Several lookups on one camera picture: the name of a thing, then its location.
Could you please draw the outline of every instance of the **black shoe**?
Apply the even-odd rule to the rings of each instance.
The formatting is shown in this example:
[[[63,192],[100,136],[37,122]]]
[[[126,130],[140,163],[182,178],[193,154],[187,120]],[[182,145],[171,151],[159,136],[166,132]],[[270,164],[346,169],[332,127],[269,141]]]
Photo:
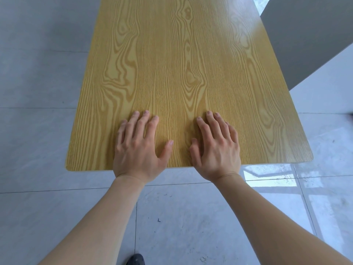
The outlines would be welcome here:
[[[134,254],[129,258],[126,265],[145,265],[145,260],[141,254]]]

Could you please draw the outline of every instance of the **tabletop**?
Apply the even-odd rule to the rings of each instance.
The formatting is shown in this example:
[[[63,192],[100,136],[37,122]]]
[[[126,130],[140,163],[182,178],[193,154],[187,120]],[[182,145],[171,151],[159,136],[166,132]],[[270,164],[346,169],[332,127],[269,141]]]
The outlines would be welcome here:
[[[66,168],[112,169],[119,123],[146,109],[169,167],[191,166],[207,110],[238,130],[243,164],[313,158],[253,0],[101,0]]]

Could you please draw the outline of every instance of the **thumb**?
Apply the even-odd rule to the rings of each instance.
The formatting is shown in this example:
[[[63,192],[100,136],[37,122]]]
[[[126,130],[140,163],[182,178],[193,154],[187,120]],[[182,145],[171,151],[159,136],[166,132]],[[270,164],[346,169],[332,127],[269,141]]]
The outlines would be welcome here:
[[[200,146],[196,138],[191,139],[190,154],[192,159],[192,165],[197,168],[202,165]]]
[[[159,157],[160,164],[163,167],[167,167],[169,158],[172,155],[173,144],[174,144],[173,140],[167,141],[167,143],[165,144],[164,149],[163,149],[163,151],[161,153],[161,156]]]

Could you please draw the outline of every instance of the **bare skin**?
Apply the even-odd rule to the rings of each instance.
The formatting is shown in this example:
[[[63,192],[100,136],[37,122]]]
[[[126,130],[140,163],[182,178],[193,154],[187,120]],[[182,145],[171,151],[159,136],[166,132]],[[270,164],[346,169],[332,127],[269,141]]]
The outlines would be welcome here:
[[[209,125],[197,118],[204,153],[197,139],[190,152],[195,169],[213,182],[224,196],[261,264],[353,264],[336,250],[304,230],[264,199],[239,176],[240,147],[236,130],[219,114],[207,112]],[[145,111],[121,123],[113,170],[117,177],[103,198],[41,262],[95,265],[116,263],[132,209],[145,184],[167,166],[173,141],[158,158],[155,132],[158,117]]]

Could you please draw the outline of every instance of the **finger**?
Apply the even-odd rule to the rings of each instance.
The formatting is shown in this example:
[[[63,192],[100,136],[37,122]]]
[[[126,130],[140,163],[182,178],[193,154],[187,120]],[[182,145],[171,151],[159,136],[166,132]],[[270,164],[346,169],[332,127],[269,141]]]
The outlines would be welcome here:
[[[164,149],[161,153],[161,156],[159,157],[159,161],[160,161],[160,166],[163,168],[167,167],[168,161],[170,159],[170,156],[172,155],[172,151],[173,151],[173,144],[174,141],[173,140],[169,140],[166,145],[164,146]]]
[[[139,112],[134,112],[130,118],[130,121],[126,124],[124,143],[130,143],[139,115]]]
[[[231,134],[229,132],[229,127],[218,112],[215,113],[215,119],[221,128],[221,132],[222,132],[223,137],[230,139]]]
[[[230,134],[231,134],[232,141],[235,142],[236,144],[239,144],[238,132],[237,132],[236,129],[235,129],[234,127],[232,127],[228,122],[227,122],[226,124],[228,125],[229,132],[230,132]]]
[[[147,125],[146,136],[145,136],[146,139],[150,139],[150,140],[154,141],[158,122],[159,122],[159,117],[157,115],[155,115],[150,120],[150,122]]]
[[[150,116],[150,112],[144,111],[141,119],[137,121],[134,139],[142,139],[143,138],[143,132],[145,131],[145,126],[148,122],[149,116]]]
[[[196,138],[192,138],[191,142],[192,144],[190,146],[190,154],[191,154],[192,165],[195,168],[198,168],[198,167],[201,167],[202,165],[200,145]]]
[[[219,123],[215,120],[215,118],[213,117],[213,113],[208,111],[206,113],[206,118],[208,120],[208,123],[210,124],[211,126],[211,129],[212,129],[212,132],[213,132],[213,136],[215,139],[218,139],[218,138],[221,138],[223,137],[222,135],[222,131],[221,131],[221,128],[220,128],[220,125]]]
[[[207,147],[207,144],[213,140],[210,126],[206,124],[205,121],[200,116],[197,117],[196,121],[202,133],[204,146]]]
[[[126,123],[126,119],[122,120],[119,130],[117,131],[117,139],[115,142],[115,146],[121,145],[124,142]]]

